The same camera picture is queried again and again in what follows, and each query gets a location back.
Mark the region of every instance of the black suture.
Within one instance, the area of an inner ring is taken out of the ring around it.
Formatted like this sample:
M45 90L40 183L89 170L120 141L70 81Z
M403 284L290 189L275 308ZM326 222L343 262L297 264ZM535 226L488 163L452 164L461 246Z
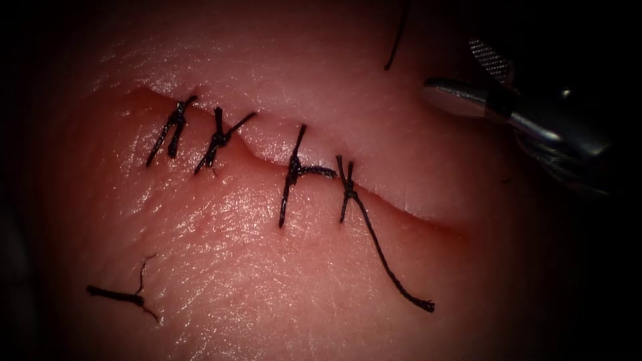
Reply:
M140 268L140 286L138 287L138 291L135 293L124 293L124 292L116 292L116 291L109 291L107 289L102 289L99 287L96 287L94 285L88 285L87 286L87 292L89 292L90 295L99 295L101 297L107 297L111 299L115 299L116 301L124 301L124 302L130 302L140 308L143 309L146 313L152 315L154 319L156 320L157 323L160 323L160 319L158 316L152 312L150 309L145 307L145 299L139 295L140 291L142 291L142 274L143 271L145 270L145 267L147 266L147 261L149 259L152 259L156 257L158 253L155 253L154 255L151 255L149 257L145 257L144 262L142 263L142 267Z
M241 128L241 126L245 124L245 122L250 120L255 115L256 115L256 112L252 112L248 114L247 116L245 116L245 118L241 119L241 121L238 122L235 126L231 127L226 133L223 133L223 109L216 107L216 109L214 109L214 121L216 122L216 133L212 134L212 140L209 143L209 148L207 149L207 152L202 157L199 164L196 166L196 169L194 170L194 175L199 173L201 168L203 168L203 165L207 166L208 168L211 168L212 164L214 163L214 158L216 158L216 150L218 148L223 148L224 146L226 146L227 142L229 142L229 139L232 137L232 133L234 133L236 130Z
M386 257L383 255L383 251L381 250L381 246L379 245L379 240L377 239L377 235L375 235L375 230L372 227L372 223L370 223L370 218L368 218L368 212L366 212L366 207L363 205L363 202L359 199L359 195L354 190L354 183L352 181L353 163L352 162L348 163L348 178L346 178L345 174L343 173L343 161L340 155L336 156L336 162L337 162L337 166L339 167L339 176L341 177L341 183L343 183L343 187L344 187L343 205L341 206L341 217L339 218L339 223L343 223L343 220L345 218L346 205L348 204L348 200L354 199L357 205L359 205L359 209L361 210L363 219L366 222L368 231L370 231L370 235L372 236L372 240L374 241L374 246L377 248L377 253L379 254L379 259L381 259L381 263L383 264L383 267L386 269L386 273L388 273L388 276L390 277L392 282L395 284L395 287L397 287L397 289L399 290L399 293L401 293L403 297L405 297L407 300L412 302L412 304L421 308L422 310L425 310L431 313L434 312L435 303L432 302L432 300L425 301L423 299L419 299L411 295L410 293L408 293L408 291L406 291L406 289L401 285L401 282L397 279L397 276L395 276L395 274L390 270L390 267L388 266L388 261L386 261Z
M395 59L395 54L397 53L397 48L399 47L399 42L401 41L401 34L403 29L406 27L406 20L408 20L408 12L410 11L410 0L406 0L403 5L403 10L401 11L401 20L399 22L399 28L397 28L397 36L395 37L395 43L393 44L393 50L390 52L390 58L388 63L383 66L384 70L390 70L390 66L393 64Z
M174 131L172 141L167 148L167 155L172 159L176 158L176 153L179 149L179 138L181 137L181 133L183 132L183 128L185 127L185 110L187 109L187 106L190 103L194 102L196 99L198 99L198 97L192 95L187 99L187 101L176 103L176 110L174 110L172 114L170 114L169 118L167 119L167 123L160 131L160 136L156 140L156 143L154 143L154 148L152 148L152 152L149 154L149 157L147 157L145 166L149 166L150 164L152 164L152 160L154 160L156 153L165 141L165 136L167 135L169 128L171 128L173 125L176 126L176 130Z
M336 172L329 168L324 168L322 166L301 166L301 161L299 160L299 146L301 145L301 140L303 140L303 134L306 132L307 126L305 124L301 125L299 130L299 137L296 139L296 144L294 145L294 150L292 151L292 156L290 157L290 165L288 167L288 174L286 175L286 186L283 190L283 198L281 198L281 213L279 214L279 228L283 227L283 223L286 220L286 205L288 205L288 197L290 195L290 186L296 185L296 180L299 176L304 174L321 174L322 176L327 176L328 178L336 177Z

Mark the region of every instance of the black thread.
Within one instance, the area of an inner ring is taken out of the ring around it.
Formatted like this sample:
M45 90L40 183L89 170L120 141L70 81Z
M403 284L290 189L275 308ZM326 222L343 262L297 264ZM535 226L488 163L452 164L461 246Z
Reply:
M354 190L354 182L352 181L353 162L348 163L348 178L346 178L345 174L343 173L343 161L340 155L336 156L336 162L339 167L339 176L341 177L341 183L343 183L343 187L344 187L343 205L341 206L341 217L339 218L339 223L343 223L343 220L345 218L346 206L348 204L348 200L354 199L357 205L359 205L359 209L361 210L363 219L366 222L368 231L370 231L370 235L372 236L372 240L374 241L374 246L377 248L377 253L379 254L379 259L381 259L381 263L383 264L383 267L386 269L386 273L388 273L388 276L390 277L392 282L395 284L395 287L397 287L397 289L399 290L399 293L401 293L403 297L405 297L407 300L409 300L415 306L421 308L422 310L425 310L431 313L434 312L435 303L432 302L432 300L425 301L423 299L419 299L411 295L408 291L406 291L403 285L401 285L401 282L397 279L397 276L395 276L392 270L390 270L390 267L388 266L388 261L386 261L386 257L383 255L383 251L381 250L381 246L379 245L379 240L377 239L377 235L375 235L375 230L373 229L372 223L370 223L370 219L368 218L368 212L366 211L366 207L363 205L363 202L359 199L359 195Z
M399 42L401 41L401 34L406 27L406 20L408 20L408 12L410 11L410 0L406 0L406 3L403 5L403 10L401 11L401 20L399 21L399 27L397 28L397 36L395 36L395 43L393 44L393 50L390 52L390 58L388 63L383 66L384 70L390 70L390 66L393 64L395 59L395 54L397 53L397 48L399 47Z
M207 149L207 152L202 157L199 164L196 166L196 169L194 170L194 175L198 174L201 168L203 168L203 165L206 165L208 168L211 168L212 164L214 163L214 158L216 158L216 150L219 147L222 148L226 146L227 142L229 142L229 139L232 137L232 133L238 130L238 128L241 128L241 126L245 124L245 122L247 122L250 118L254 117L255 115L256 115L256 112L252 112L248 114L235 126L231 127L226 133L223 133L223 109L216 107L216 109L214 109L214 121L216 122L216 133L212 134L212 140L209 143L209 148Z
M145 166L149 166L150 164L152 164L152 160L154 160L156 153L165 141L165 136L167 135L169 128L174 125L176 126L176 130L174 130L172 141L169 143L169 147L167 147L167 155L172 159L176 158L176 154L179 149L179 138L181 137L181 133L183 132L183 128L185 127L185 110L187 109L187 106L191 102L194 102L197 98L197 96L190 96L187 101L176 103L176 110L174 110L172 114L170 114L169 118L167 119L167 123L160 131L160 136L158 137L158 140L156 140L154 148L152 148L152 152L149 154L149 157L147 157Z
M336 177L336 172L329 168L324 168L322 166L301 166L301 161L299 160L299 146L301 145L301 140L303 140L303 134L306 132L307 126L305 124L301 125L299 130L299 137L296 139L296 145L292 151L292 156L290 157L290 165L288 167L288 173L286 175L286 186L283 190L283 198L281 198L281 213L279 214L279 228L283 227L283 223L286 220L286 206L288 205L288 197L290 195L290 186L296 185L297 178L304 174L313 173L321 174L322 176L327 176L328 178Z
M94 285L88 285L87 286L87 292L89 292L90 295L98 295L101 297L107 297L111 299L115 299L116 301L123 301L123 302L130 302L140 308L143 309L143 311L147 312L148 314L152 315L156 322L160 323L160 319L158 316L152 312L150 309L145 307L145 299L139 295L140 291L142 291L142 274L143 271L145 270L145 267L147 266L147 261L153 257L156 257L158 253L151 255L149 257L145 257L144 262L142 263L142 267L140 268L140 286L138 287L138 291L135 293L123 293L123 292L116 292L116 291L109 291L107 289L102 289L99 287L96 287Z

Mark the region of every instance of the loose suture thread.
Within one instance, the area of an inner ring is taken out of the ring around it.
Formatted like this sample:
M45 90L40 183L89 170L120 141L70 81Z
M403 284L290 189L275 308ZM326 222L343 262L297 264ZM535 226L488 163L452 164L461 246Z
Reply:
M227 142L229 142L229 139L232 137L232 133L234 133L236 130L241 128L241 126L243 126L245 122L253 118L255 115L256 115L256 112L252 112L248 114L235 126L231 127L226 133L224 133L223 132L223 109L216 107L216 109L214 109L214 121L216 122L216 133L212 134L212 140L209 143L209 148L207 149L207 152L202 157L199 164L196 166L196 169L194 170L194 175L199 173L201 168L203 168L203 165L207 166L208 168L211 168L212 163L214 162L214 158L216 158L216 150L218 148L223 148L224 146L226 146Z
M388 273L388 276L390 277L391 281L395 284L395 287L397 287L397 289L399 290L399 293L401 293L403 297L405 297L407 300L409 300L415 306L421 308L422 310L425 310L431 313L434 312L435 303L432 302L432 300L426 301L411 295L408 291L406 291L403 285L401 285L401 282L399 281L399 279L397 279L397 276L395 276L395 274L392 272L392 270L388 266L388 261L386 261L386 257L383 255L383 251L381 250L381 246L379 245L379 240L377 239L377 235L375 234L375 229L372 227L372 223L370 223L370 218L368 217L368 212L366 211L366 207L363 205L363 202L359 199L359 195L354 190L354 183L352 181L353 163L352 162L348 163L348 178L346 178L345 174L343 173L342 157L336 156L336 162L337 162L337 166L339 167L339 176L341 177L341 183L343 183L343 187L344 187L343 205L341 206L341 217L339 218L339 223L343 223L343 220L345 218L346 206L348 204L348 200L354 199L357 205L359 205L359 209L361 210L363 219L366 222L366 226L368 227L370 236L372 236L372 240L374 241L374 246L377 248L377 253L379 254L379 259L381 259L381 263L383 264L383 267L386 269L386 273Z
M329 168L324 168L322 166L302 166L301 161L299 160L299 146L301 145L301 140L303 140L303 135L306 133L307 126L305 124L301 125L299 130L299 137L296 140L296 145L292 151L292 156L290 157L290 165L288 166L288 173L286 175L286 187L283 190L283 198L281 198L281 213L279 214L279 228L283 227L283 223L286 219L286 205L288 204L288 197L290 195L290 187L296 185L297 178L304 174L320 174L322 176L327 176L328 178L334 179L336 177L336 172Z
M176 126L176 130L174 130L174 136L172 136L172 141L167 148L167 155L172 159L176 158L176 153L179 149L179 138L181 137L181 133L183 132L183 128L185 127L185 110L187 109L187 106L190 103L194 102L196 99L198 99L197 96L190 96L185 102L176 103L176 110L172 112L172 114L169 116L169 119L167 119L167 123L160 131L160 136L154 144L154 148L152 148L152 152L149 154L149 157L147 157L145 166L149 166L150 164L152 164L152 160L154 160L156 153L165 141L165 136L167 135L169 128L174 125Z
M139 295L139 293L142 291L142 275L145 270L145 267L147 266L147 261L149 259L156 257L157 255L158 253L155 253L154 255L145 257L145 260L142 263L142 267L140 268L140 286L138 287L138 291L134 293L123 293L123 292L117 292L117 291L109 291L107 289L102 289L94 285L88 285L86 288L87 292L89 292L89 294L92 296L98 295L102 297L115 299L116 301L130 302L142 308L146 313L152 315L152 317L154 317L157 323L160 323L161 319L158 318L158 316L154 312L152 312L150 309L148 309L145 306L145 299L141 295Z
M403 30L406 27L408 12L410 12L410 0L406 0L403 5L403 10L401 11L401 20L399 20L399 27L397 28L397 36L395 36L395 43L393 44L393 49L390 52L390 58L388 59L388 62L383 66L384 70L390 70L390 66L393 64L395 54L397 53L397 48L399 47L399 42L401 41L401 35L403 34Z

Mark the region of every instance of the stitch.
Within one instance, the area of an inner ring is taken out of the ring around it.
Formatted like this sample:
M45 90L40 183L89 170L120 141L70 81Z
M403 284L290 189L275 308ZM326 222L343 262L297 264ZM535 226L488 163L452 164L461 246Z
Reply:
M199 162L199 165L196 166L196 169L194 170L194 175L198 174L201 168L203 168L203 165L206 165L207 167L211 168L212 163L214 162L214 158L216 158L216 150L219 147L222 148L226 146L227 142L229 142L229 139L232 137L232 133L238 130L238 128L241 128L241 126L245 124L245 122L247 122L250 118L254 117L255 115L256 115L256 112L252 112L248 114L235 126L231 127L226 133L223 133L223 109L216 107L216 109L214 109L216 133L212 134L212 140L209 143L209 148L207 149L207 152Z
M156 322L160 323L160 319L158 316L152 312L150 309L145 307L145 299L139 295L140 291L142 291L142 273L145 270L145 267L147 266L147 261L149 259L152 259L156 257L158 253L155 253L154 255L151 255L149 257L145 257L144 262L142 263L142 267L140 268L140 286L138 287L138 291L134 293L123 293L123 292L116 292L116 291L109 291L107 289L102 289L99 287L96 287L94 285L88 285L87 286L87 292L89 292L90 295L99 295L102 297L107 297L111 299L115 299L116 301L124 301L124 302L130 302L140 308L142 308L145 312L148 314L152 315Z
M392 270L390 270L390 267L388 266L388 261L386 261L386 257L383 255L383 251L381 250L381 246L379 245L379 240L377 239L377 235L375 235L375 230L372 227L372 223L370 223L370 218L368 217L368 212L366 211L366 207L363 205L363 202L359 199L359 195L354 190L354 182L352 181L353 162L348 163L348 178L346 178L346 175L343 173L343 161L340 155L336 156L336 162L339 167L339 176L341 177L341 183L343 183L343 187L344 187L343 206L341 206L341 217L339 218L339 223L343 223L343 220L345 218L346 205L348 204L348 200L354 199L357 205L359 205L359 209L361 210L363 219L366 222L368 231L370 231L370 236L372 236L372 240L374 241L374 246L377 248L379 259L381 259L381 263L383 264L383 267L386 269L386 273L388 273L388 276L390 277L391 281L395 284L395 287L397 287L397 289L399 290L399 293L401 293L403 297L405 297L407 300L409 300L415 306L421 308L422 310L425 310L431 313L434 312L435 303L432 302L432 300L425 301L423 299L416 298L415 296L408 293L408 291L406 291L403 285L401 285L401 282L397 279L397 276L395 276Z
M174 110L172 114L170 114L169 118L167 119L167 123L160 131L160 136L154 144L154 148L152 148L152 152L149 154L149 157L147 157L145 166L149 166L150 164L152 164L152 160L156 156L156 153L158 152L161 145L163 145L163 141L165 141L165 136L167 135L169 128L171 128L171 126L173 125L176 125L176 130L174 130L172 141L170 142L169 147L167 147L167 155L172 159L176 158L176 153L179 148L179 137L181 136L183 127L185 126L185 110L187 109L187 106L190 103L194 102L197 98L197 96L190 96L187 101L176 103L176 110Z
M302 166L301 161L299 160L299 146L301 145L301 140L303 139L303 134L306 132L307 126L305 124L301 125L299 130L299 137L296 139L296 145L292 151L292 156L290 157L290 165L288 167L288 174L286 175L286 187L283 190L283 198L281 198L281 213L279 214L279 228L283 227L283 223L286 219L286 205L288 204L288 197L290 195L290 186L296 185L297 178L303 174L313 173L321 174L322 176L327 176L328 178L334 179L336 177L336 172L329 168L324 168L322 166Z

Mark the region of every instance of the cut suture piece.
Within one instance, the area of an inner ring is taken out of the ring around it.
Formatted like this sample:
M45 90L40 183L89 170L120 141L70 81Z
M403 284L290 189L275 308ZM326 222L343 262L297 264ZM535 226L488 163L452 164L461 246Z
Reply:
M176 103L176 110L174 110L172 114L170 114L169 118L167 119L167 123L160 131L160 136L158 137L158 140L156 140L154 148L152 148L152 152L149 154L149 157L147 157L145 166L149 166L150 164L152 164L152 160L154 160L156 153L165 141L165 136L167 136L169 128L174 125L176 126L176 130L174 131L172 141L167 148L167 155L170 158L176 158L176 154L179 149L179 138L181 137L181 133L183 132L183 128L185 127L185 109L187 109L187 106L194 102L196 99L198 99L197 96L190 96L185 102Z
M395 43L393 44L393 50L390 52L390 58L386 65L383 66L384 70L390 70L390 66L393 64L395 59L395 54L397 53L397 48L399 47L399 42L401 41L401 34L403 34L403 29L406 27L406 20L408 20L408 12L410 11L410 0L406 0L403 5L403 10L401 11L401 20L399 21L399 28L397 28L397 36L395 37Z
M301 161L299 160L299 146L301 145L301 140L303 140L303 135L306 133L307 126L305 124L301 125L299 130L299 137L296 139L296 144L294 145L294 150L292 151L292 156L290 157L290 165L288 166L288 174L286 175L286 187L283 190L283 198L281 198L281 213L279 214L279 228L283 227L283 223L286 220L286 206L288 205L288 197L290 195L290 186L296 184L296 180L299 176L303 174L320 174L322 176L327 176L328 178L336 177L336 172L329 168L324 168L322 166L301 166Z
M227 133L223 133L223 109L220 109L219 107L216 107L214 109L214 121L216 122L216 133L212 134L212 140L209 143L209 148L207 149L207 152L205 155L201 158L201 161L199 164L196 166L196 169L194 170L194 175L198 174L201 168L203 166L207 166L209 168L212 167L212 164L214 163L214 158L216 158L216 150L218 148L223 148L224 146L227 145L227 142L229 142L229 139L232 137L232 133L234 133L236 130L241 128L245 122L250 120L252 117L256 115L256 112L252 112L245 116L245 118L241 119L240 122L238 122L235 126L231 127Z
M152 315L152 317L156 320L156 322L160 323L161 319L158 318L158 316L152 312L150 309L145 307L145 299L139 295L139 293L142 291L142 275L145 270L145 267L147 266L147 261L149 259L152 259L153 257L156 257L158 253L151 255L149 257L145 257L144 262L142 263L142 267L140 268L140 285L138 287L138 291L134 293L123 293L123 292L117 292L117 291L108 291L107 289L102 289L99 287L96 287L94 285L88 285L87 286L87 292L89 292L90 295L98 295L102 297L107 297L111 299L115 299L116 301L124 301L124 302L130 302L140 308L143 309L143 311L147 312L148 314Z
M370 236L372 237L372 240L374 241L374 246L377 249L377 253L379 254L379 259L381 260L381 263L383 264L383 267L386 270L386 273L388 273L388 276L392 280L392 282L395 284L395 287L399 290L399 293L403 297L405 297L407 300L412 302L415 306L428 311L428 312L434 312L435 311L435 303L432 302L431 300L425 301L423 299L419 299L406 291L406 289L401 285L401 282L397 279L397 276L390 270L390 267L388 266L388 261L386 261L386 257L383 255L383 251L381 250L381 246L379 245L379 240L377 239L377 235L375 234L375 229L372 227L372 223L370 223L370 218L368 218L368 212L366 211L366 207L363 205L363 202L359 199L359 195L357 194L356 191L354 191L354 183L352 181L352 168L353 168L353 163L349 162L348 163L348 177L346 178L346 175L343 173L343 161L341 156L336 156L336 163L337 166L339 167L339 176L341 177L341 183L343 183L344 187L344 196L343 196L343 206L341 206L341 217L339 219L339 222L342 223L343 219L346 214L346 205L348 204L349 199L354 199L354 201L357 203L359 206L359 209L361 210L361 214L363 215L363 220L366 222L366 226L368 227L368 231L370 232Z

